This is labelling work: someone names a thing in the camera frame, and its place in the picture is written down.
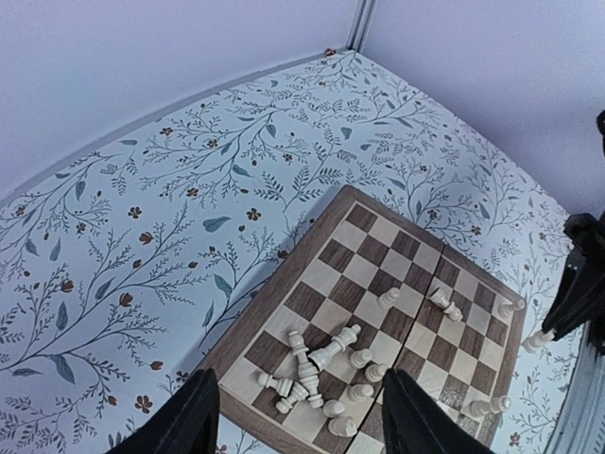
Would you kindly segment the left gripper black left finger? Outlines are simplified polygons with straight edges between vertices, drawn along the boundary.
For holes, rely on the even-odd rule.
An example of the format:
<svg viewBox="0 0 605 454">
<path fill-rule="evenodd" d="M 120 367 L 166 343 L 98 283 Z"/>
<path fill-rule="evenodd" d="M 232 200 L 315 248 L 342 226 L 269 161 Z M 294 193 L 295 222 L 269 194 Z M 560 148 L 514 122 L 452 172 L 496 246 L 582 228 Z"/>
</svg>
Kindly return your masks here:
<svg viewBox="0 0 605 454">
<path fill-rule="evenodd" d="M 208 454 L 216 451 L 220 394 L 216 373 L 199 369 L 114 454 Z"/>
</svg>

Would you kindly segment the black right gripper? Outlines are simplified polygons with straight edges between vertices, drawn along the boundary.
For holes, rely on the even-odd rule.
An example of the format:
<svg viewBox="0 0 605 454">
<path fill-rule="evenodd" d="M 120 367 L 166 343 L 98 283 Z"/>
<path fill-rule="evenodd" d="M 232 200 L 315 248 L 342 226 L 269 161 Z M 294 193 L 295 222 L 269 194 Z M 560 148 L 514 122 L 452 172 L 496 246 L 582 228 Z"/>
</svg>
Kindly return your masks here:
<svg viewBox="0 0 605 454">
<path fill-rule="evenodd" d="M 570 216 L 563 233 L 572 241 L 562 279 L 542 331 L 555 330 L 558 341 L 590 322 L 588 342 L 604 354 L 604 214 Z"/>
</svg>

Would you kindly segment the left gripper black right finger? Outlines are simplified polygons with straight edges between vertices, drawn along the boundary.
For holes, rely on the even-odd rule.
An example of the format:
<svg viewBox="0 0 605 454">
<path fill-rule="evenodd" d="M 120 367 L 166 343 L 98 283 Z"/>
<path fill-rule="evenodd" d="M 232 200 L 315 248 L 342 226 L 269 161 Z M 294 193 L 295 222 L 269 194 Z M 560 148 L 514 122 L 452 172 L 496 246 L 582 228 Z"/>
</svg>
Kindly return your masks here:
<svg viewBox="0 0 605 454">
<path fill-rule="evenodd" d="M 403 369 L 383 378 L 382 425 L 388 454 L 472 454 L 487 447 L 460 428 Z"/>
</svg>

